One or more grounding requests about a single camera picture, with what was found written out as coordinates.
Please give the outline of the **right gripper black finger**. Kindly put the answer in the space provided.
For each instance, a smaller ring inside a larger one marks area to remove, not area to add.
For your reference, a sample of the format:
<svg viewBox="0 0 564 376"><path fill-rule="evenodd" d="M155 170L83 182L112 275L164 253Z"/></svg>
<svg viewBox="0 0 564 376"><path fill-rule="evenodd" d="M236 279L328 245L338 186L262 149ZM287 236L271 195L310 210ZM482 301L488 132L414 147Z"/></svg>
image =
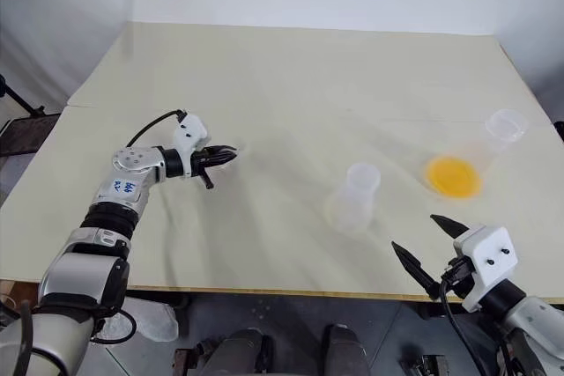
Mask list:
<svg viewBox="0 0 564 376"><path fill-rule="evenodd" d="M430 218L453 240L463 235L469 230L469 227L457 222L449 217L442 215L431 214Z"/></svg>
<svg viewBox="0 0 564 376"><path fill-rule="evenodd" d="M405 271L423 288L431 300L437 300L440 297L439 283L422 269L420 261L407 249L395 241L392 241L391 245Z"/></svg>

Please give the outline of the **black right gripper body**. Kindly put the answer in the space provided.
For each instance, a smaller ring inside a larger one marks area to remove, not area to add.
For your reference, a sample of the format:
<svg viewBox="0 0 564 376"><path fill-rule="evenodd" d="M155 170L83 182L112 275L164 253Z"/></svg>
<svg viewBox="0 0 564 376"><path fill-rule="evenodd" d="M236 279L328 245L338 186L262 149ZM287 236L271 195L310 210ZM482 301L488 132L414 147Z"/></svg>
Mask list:
<svg viewBox="0 0 564 376"><path fill-rule="evenodd" d="M450 260L441 276L441 296L446 297L453 291L459 299L465 299L474 287L474 272L475 267L470 257L462 255Z"/></svg>

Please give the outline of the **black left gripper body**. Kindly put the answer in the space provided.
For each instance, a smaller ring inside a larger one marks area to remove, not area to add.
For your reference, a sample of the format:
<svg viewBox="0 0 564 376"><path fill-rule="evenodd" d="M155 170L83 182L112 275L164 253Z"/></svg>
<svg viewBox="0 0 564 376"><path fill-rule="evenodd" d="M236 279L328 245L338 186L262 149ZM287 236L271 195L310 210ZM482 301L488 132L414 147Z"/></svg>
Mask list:
<svg viewBox="0 0 564 376"><path fill-rule="evenodd" d="M215 151L212 148L194 151L190 156L190 177L199 178L206 189L212 189L214 184L207 169L214 166L216 166Z"/></svg>

